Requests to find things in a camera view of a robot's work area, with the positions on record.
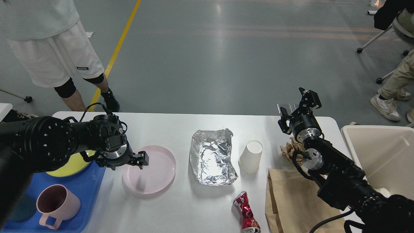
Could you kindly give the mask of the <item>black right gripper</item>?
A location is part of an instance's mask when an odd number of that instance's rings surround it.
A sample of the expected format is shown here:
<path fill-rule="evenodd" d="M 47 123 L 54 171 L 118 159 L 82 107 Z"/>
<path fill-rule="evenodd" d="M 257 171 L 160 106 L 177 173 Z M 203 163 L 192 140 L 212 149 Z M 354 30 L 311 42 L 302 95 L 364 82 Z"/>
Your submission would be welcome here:
<path fill-rule="evenodd" d="M 299 87 L 301 101 L 299 102 L 298 114 L 289 114 L 285 107 L 280 107 L 280 120 L 278 125 L 284 134 L 293 133 L 297 142 L 303 143 L 308 137 L 321 137 L 322 129 L 318 124 L 313 111 L 322 107 L 318 94 L 312 90 Z"/>

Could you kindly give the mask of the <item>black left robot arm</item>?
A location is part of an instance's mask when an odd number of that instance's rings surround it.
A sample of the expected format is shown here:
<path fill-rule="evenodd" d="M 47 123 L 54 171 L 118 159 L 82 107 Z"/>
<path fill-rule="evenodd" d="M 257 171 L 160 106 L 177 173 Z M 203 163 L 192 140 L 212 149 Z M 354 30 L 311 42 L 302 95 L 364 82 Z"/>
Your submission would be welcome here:
<path fill-rule="evenodd" d="M 133 152 L 126 124 L 106 107 L 90 121 L 51 116 L 1 123 L 1 227 L 28 189 L 35 173 L 56 171 L 71 155 L 101 168 L 149 165 L 145 151 Z"/>

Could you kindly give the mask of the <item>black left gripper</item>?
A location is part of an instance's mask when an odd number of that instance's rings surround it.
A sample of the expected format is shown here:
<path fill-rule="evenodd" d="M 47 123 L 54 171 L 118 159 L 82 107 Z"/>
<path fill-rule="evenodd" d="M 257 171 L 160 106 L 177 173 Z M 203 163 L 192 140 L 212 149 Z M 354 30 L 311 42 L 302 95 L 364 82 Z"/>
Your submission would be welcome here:
<path fill-rule="evenodd" d="M 146 151 L 133 152 L 130 144 L 127 142 L 114 151 L 100 152 L 97 158 L 97 165 L 99 167 L 110 168 L 113 171 L 116 167 L 125 164 L 138 166 L 139 169 L 143 170 L 144 166 L 149 165 L 149 155 Z"/>

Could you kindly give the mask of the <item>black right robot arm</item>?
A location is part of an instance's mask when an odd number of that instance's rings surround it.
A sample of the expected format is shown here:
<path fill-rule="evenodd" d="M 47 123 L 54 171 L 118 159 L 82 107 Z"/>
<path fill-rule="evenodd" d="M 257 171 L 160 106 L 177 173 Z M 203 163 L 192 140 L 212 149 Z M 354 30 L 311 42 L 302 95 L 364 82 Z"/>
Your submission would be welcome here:
<path fill-rule="evenodd" d="M 320 108 L 318 94 L 299 88 L 301 101 L 291 114 L 280 107 L 281 119 L 278 125 L 285 134 L 303 144 L 305 151 L 294 150 L 292 161 L 297 171 L 306 179 L 314 181 L 319 190 L 317 195 L 333 208 L 350 211 L 324 220 L 312 228 L 345 217 L 352 213 L 362 223 L 346 220 L 346 233 L 351 227 L 363 233 L 412 233 L 414 231 L 413 200 L 394 194 L 384 197 L 364 180 L 365 172 L 354 161 L 335 149 L 324 139 L 324 134 L 312 110 Z"/>

